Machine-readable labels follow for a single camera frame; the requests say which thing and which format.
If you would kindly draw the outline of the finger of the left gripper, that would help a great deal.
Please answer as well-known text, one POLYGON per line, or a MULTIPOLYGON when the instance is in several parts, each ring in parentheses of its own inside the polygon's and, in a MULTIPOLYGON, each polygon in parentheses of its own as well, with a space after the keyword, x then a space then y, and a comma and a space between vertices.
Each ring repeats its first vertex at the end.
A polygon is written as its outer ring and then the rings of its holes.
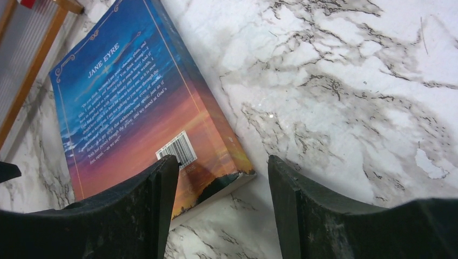
POLYGON ((7 162, 0 162, 0 183, 22 176, 17 165, 7 162))

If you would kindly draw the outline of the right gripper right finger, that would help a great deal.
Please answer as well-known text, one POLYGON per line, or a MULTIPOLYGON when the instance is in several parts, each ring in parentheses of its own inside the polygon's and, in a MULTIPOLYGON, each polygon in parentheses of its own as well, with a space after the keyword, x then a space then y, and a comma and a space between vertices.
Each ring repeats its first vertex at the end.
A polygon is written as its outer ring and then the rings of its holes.
POLYGON ((268 180, 283 258, 457 258, 457 199, 382 208, 339 194, 275 155, 268 180))

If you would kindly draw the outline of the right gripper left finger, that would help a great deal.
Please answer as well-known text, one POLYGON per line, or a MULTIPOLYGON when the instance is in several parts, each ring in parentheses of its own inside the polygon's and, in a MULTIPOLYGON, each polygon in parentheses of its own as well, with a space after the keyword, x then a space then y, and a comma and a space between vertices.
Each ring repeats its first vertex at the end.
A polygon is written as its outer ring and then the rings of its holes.
POLYGON ((163 258, 179 162, 141 173, 63 209, 1 211, 1 258, 163 258))

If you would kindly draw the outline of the blue paperback book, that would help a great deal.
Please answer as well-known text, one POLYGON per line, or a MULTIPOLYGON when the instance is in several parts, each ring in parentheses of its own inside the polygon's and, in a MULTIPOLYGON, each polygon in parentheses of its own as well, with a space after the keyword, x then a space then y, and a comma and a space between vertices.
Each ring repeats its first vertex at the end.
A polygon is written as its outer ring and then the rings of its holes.
POLYGON ((174 155, 174 228, 256 176, 161 1, 115 1, 49 77, 77 201, 174 155))

